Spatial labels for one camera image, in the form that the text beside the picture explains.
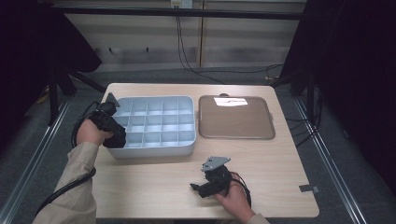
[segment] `table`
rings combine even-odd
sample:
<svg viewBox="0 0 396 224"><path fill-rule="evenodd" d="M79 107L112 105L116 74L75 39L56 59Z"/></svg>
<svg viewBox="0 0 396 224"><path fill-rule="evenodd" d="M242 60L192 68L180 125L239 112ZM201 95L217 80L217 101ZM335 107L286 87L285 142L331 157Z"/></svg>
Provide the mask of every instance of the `table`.
<svg viewBox="0 0 396 224"><path fill-rule="evenodd" d="M309 183L273 88L113 83L107 87L104 99L109 92L116 98L189 95L195 110L202 95L260 96L273 116L276 137L209 139L197 134L190 156L168 158L116 160L101 147L92 190L98 218L232 218L213 197L201 198L190 187L190 183L207 182L201 168L209 156L231 158L227 168L244 178L251 191L253 210L265 217L318 215L313 193L300 191L299 186Z"/></svg>

